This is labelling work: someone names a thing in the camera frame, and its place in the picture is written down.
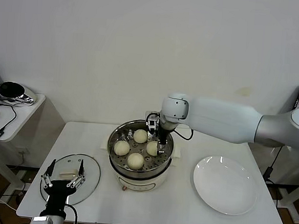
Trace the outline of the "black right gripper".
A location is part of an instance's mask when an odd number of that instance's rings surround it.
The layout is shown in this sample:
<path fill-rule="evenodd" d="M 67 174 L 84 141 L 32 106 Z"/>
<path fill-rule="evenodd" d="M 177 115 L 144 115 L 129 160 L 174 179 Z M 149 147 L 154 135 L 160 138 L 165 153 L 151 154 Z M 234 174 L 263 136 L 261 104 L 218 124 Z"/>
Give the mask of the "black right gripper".
<path fill-rule="evenodd" d="M 158 126 L 158 145 L 157 145 L 157 155 L 161 155 L 165 153 L 165 144 L 161 143 L 166 143 L 166 139 L 168 135 L 173 132 L 176 129 L 175 123 L 170 123 L 170 122 L 159 122 Z M 149 129 L 148 130 L 148 138 L 153 139 L 155 137 L 155 130 L 154 129 Z"/>

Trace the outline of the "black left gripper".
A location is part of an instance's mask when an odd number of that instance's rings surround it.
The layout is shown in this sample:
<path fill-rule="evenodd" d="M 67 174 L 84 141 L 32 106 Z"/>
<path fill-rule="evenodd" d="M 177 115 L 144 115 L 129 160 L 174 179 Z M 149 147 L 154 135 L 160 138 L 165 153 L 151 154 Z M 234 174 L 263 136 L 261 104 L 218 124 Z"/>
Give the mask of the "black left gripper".
<path fill-rule="evenodd" d="M 80 160 L 80 162 L 78 176 L 72 179 L 71 182 L 68 180 L 50 180 L 54 171 L 56 159 L 52 161 L 44 174 L 41 175 L 42 180 L 45 182 L 44 191 L 49 196 L 49 200 L 46 204 L 47 211 L 63 212 L 68 196 L 74 194 L 76 189 L 78 189 L 83 182 L 85 182 L 86 177 L 84 175 L 84 161 Z"/>

